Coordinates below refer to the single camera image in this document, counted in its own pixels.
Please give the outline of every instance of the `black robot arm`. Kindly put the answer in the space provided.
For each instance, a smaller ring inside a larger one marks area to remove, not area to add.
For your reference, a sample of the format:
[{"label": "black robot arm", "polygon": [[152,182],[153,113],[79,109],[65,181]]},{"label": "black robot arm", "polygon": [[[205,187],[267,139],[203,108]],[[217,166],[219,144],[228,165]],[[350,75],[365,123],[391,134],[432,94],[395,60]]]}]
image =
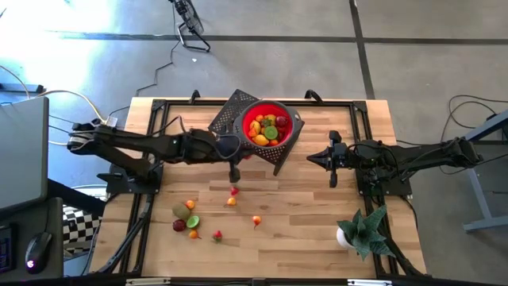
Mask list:
[{"label": "black robot arm", "polygon": [[[152,171],[161,161],[169,164],[205,164],[229,162],[230,180],[237,182],[240,172],[236,165],[252,154],[242,149],[240,139],[234,135],[216,138],[212,133],[191,129],[176,135],[142,135],[113,127],[93,124],[75,124],[67,148],[78,155],[96,155],[126,170],[135,180],[150,179]],[[152,154],[156,159],[135,159],[120,149],[130,149]]]},{"label": "black robot arm", "polygon": [[338,168],[358,169],[368,176],[369,183],[377,184],[387,180],[403,182],[418,170],[441,165],[472,168],[483,160],[472,142],[464,138],[410,148],[373,140],[346,145],[337,131],[330,131],[329,138],[330,147],[307,160],[332,172],[330,187],[337,185]]}]

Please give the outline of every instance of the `red colander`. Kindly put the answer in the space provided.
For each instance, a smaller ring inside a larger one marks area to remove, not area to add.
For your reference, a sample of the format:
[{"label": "red colander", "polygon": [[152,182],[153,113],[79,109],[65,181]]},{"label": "red colander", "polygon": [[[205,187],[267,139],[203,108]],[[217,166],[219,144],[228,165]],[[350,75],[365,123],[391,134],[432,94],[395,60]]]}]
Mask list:
[{"label": "red colander", "polygon": [[[256,116],[260,114],[273,114],[276,117],[284,116],[287,119],[287,124],[284,130],[284,138],[277,145],[260,146],[248,136],[248,131],[250,130],[249,126],[251,122],[256,120]],[[295,135],[295,131],[298,131],[302,128],[302,120],[296,110],[289,108],[280,102],[260,100],[248,106],[244,112],[235,120],[234,125],[236,126],[236,129],[240,131],[238,132],[238,135],[243,141],[254,145],[256,148],[273,149],[285,145]]]}]

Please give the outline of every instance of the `toy fruit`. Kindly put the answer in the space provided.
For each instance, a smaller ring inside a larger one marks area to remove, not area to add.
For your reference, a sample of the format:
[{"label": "toy fruit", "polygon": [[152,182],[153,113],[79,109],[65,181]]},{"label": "toy fruit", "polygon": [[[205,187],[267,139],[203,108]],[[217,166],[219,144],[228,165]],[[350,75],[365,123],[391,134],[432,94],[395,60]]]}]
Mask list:
[{"label": "toy fruit", "polygon": [[268,139],[264,135],[261,135],[261,134],[254,137],[253,140],[254,140],[254,143],[261,145],[261,146],[265,146],[269,143]]},{"label": "toy fruit", "polygon": [[222,241],[221,231],[217,230],[217,232],[212,236],[212,238],[215,240],[215,242],[221,242]]},{"label": "toy fruit", "polygon": [[183,203],[177,203],[173,206],[172,210],[177,218],[183,220],[186,220],[191,215],[191,211]]},{"label": "toy fruit", "polygon": [[231,187],[231,196],[237,195],[239,191],[238,187]]},{"label": "toy fruit", "polygon": [[256,120],[252,120],[251,124],[248,126],[250,129],[255,129],[256,133],[261,132],[261,123],[257,122]]},{"label": "toy fruit", "polygon": [[265,118],[265,119],[261,120],[261,125],[262,125],[262,126],[264,126],[264,127],[271,126],[271,121],[270,121],[270,119]]},{"label": "toy fruit", "polygon": [[248,134],[250,137],[256,137],[257,136],[257,132],[256,132],[256,128],[251,128],[249,131],[248,131]]},{"label": "toy fruit", "polygon": [[232,206],[236,206],[237,205],[237,199],[231,197],[228,199],[227,203],[226,203],[228,206],[232,207]]},{"label": "toy fruit", "polygon": [[199,217],[197,215],[193,215],[187,220],[187,227],[188,228],[195,228],[196,226],[198,226],[198,224],[199,224]]},{"label": "toy fruit", "polygon": [[177,219],[173,222],[173,230],[174,231],[184,231],[185,230],[185,221],[183,219]]},{"label": "toy fruit", "polygon": [[195,203],[193,200],[188,200],[186,203],[185,203],[185,206],[189,209],[189,210],[192,210],[194,207],[195,207]]},{"label": "toy fruit", "polygon": [[256,226],[258,226],[261,223],[261,217],[255,215],[252,217],[252,221],[254,222],[254,229],[255,229]]},{"label": "toy fruit", "polygon": [[190,233],[189,233],[189,238],[192,238],[192,239],[196,239],[196,238],[199,238],[199,234],[198,234],[198,231],[197,230],[191,230]]},{"label": "toy fruit", "polygon": [[287,118],[285,118],[284,116],[277,116],[277,118],[275,119],[275,124],[277,126],[285,126],[287,124]]},{"label": "toy fruit", "polygon": [[270,119],[270,123],[274,126],[277,117],[274,114],[265,115],[265,119]]},{"label": "toy fruit", "polygon": [[279,135],[279,131],[277,131],[275,126],[269,126],[264,129],[264,136],[269,140],[276,139],[277,135]]}]

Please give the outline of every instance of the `desk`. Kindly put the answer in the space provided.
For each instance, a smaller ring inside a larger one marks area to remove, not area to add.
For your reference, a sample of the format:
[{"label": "desk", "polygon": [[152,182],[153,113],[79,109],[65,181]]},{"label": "desk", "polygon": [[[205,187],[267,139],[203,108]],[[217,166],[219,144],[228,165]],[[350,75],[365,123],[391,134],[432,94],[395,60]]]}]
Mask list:
[{"label": "desk", "polygon": [[[152,100],[132,100],[128,131],[146,133]],[[374,139],[396,144],[387,101],[366,103]],[[329,144],[331,129],[338,130],[347,144],[353,143],[349,112],[317,106],[296,109],[306,124],[279,175],[273,176],[273,165],[258,157],[242,161],[236,207],[224,207],[230,187],[228,164],[164,165],[143,276],[375,277],[371,255],[361,261],[354,250],[343,249],[335,238],[337,220],[350,220],[359,208],[364,213],[354,171],[339,170],[337,188],[329,188],[329,172],[306,160]],[[219,110],[216,106],[172,106],[169,118],[180,114],[187,129],[207,129]],[[166,133],[179,132],[179,125],[174,124]],[[172,205],[188,199],[196,201],[193,214],[202,220],[198,228],[202,239],[189,239],[188,230],[176,233],[171,227],[175,220]],[[132,200],[131,195],[119,195],[106,206],[92,271],[106,263],[124,238]],[[386,197],[386,201],[393,239],[414,266],[425,272],[411,209],[398,197]],[[263,219],[255,230],[253,215]],[[224,236],[220,244],[212,242],[216,230]]]}]

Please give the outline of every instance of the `potted plant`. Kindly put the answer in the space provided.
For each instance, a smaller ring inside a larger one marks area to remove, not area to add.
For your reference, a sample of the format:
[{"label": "potted plant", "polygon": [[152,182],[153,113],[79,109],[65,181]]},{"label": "potted plant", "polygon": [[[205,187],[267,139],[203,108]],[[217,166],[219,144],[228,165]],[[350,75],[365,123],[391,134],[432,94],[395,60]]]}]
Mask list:
[{"label": "potted plant", "polygon": [[358,210],[350,221],[339,221],[339,229],[337,230],[337,241],[346,249],[356,249],[356,252],[362,257],[362,261],[369,252],[381,255],[394,254],[384,242],[386,239],[383,235],[378,234],[378,225],[387,214],[387,206],[381,206],[371,215],[364,218]]}]

